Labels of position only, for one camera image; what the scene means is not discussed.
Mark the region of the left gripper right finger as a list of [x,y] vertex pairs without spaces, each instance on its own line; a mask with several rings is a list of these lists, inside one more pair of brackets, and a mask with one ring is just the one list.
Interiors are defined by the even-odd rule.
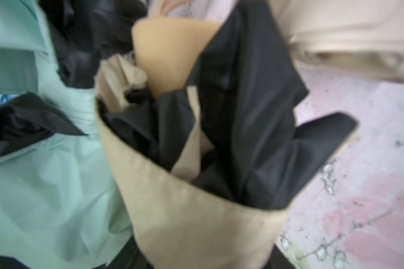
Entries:
[[264,269],[296,269],[286,256],[275,245]]

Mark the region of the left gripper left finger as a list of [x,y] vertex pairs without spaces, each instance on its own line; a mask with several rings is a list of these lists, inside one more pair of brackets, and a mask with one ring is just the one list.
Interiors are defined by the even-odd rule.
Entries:
[[132,236],[113,261],[102,265],[101,269],[151,269],[151,264]]

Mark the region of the beige umbrella black stripes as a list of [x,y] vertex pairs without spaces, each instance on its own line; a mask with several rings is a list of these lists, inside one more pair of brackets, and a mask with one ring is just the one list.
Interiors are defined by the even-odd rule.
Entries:
[[181,5],[155,1],[136,28],[181,62],[188,85],[298,82],[297,68],[404,83],[404,1],[237,1],[221,24],[169,18]]

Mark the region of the mint green umbrella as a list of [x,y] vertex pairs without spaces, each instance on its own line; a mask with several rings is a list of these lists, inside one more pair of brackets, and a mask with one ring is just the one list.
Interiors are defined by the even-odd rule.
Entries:
[[0,1],[0,268],[101,269],[132,237],[94,77],[146,15],[143,1]]

